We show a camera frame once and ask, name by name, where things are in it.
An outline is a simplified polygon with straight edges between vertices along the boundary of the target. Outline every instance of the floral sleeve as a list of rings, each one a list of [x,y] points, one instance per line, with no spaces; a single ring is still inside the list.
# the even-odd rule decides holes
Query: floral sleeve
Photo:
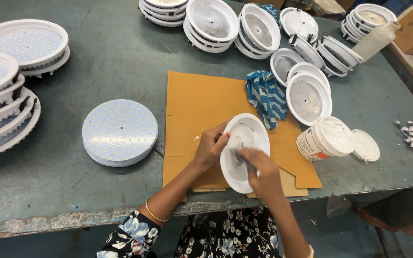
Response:
[[[146,257],[161,227],[138,211],[132,212],[119,228],[109,235],[96,258]]]

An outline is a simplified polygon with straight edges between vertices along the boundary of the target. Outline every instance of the woman's left hand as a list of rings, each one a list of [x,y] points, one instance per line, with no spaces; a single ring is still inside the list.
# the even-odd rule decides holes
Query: woman's left hand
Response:
[[[226,122],[216,126],[213,129],[202,132],[202,138],[197,148],[196,156],[192,163],[203,173],[212,167],[219,159],[221,151],[226,147],[230,138],[230,133],[222,134],[226,129],[227,124],[232,118]]]

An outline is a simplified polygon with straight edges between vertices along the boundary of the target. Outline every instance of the floral dress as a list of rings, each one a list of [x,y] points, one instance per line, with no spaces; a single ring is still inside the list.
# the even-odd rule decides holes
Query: floral dress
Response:
[[[160,226],[134,211],[111,233],[96,257],[147,257],[160,230]],[[275,220],[267,208],[191,215],[174,257],[277,258],[277,236]]]

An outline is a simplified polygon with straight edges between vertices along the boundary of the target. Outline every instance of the hand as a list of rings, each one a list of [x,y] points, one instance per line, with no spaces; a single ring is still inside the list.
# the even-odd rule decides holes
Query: hand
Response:
[[[283,189],[281,188],[280,171],[264,152],[256,149],[238,149],[237,153],[257,170],[260,175],[257,177],[256,170],[247,165],[248,182],[253,191],[269,206],[281,203],[285,200]]]
[[[230,138],[230,133],[222,134],[231,119],[213,129],[202,132],[202,138],[192,163],[203,173],[212,167],[218,160]]]

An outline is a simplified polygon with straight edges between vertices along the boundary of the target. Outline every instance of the plastic bag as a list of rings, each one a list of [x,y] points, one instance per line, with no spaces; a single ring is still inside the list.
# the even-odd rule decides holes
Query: plastic bag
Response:
[[[333,218],[346,212],[352,204],[345,198],[345,196],[331,195],[326,205],[326,216]]]

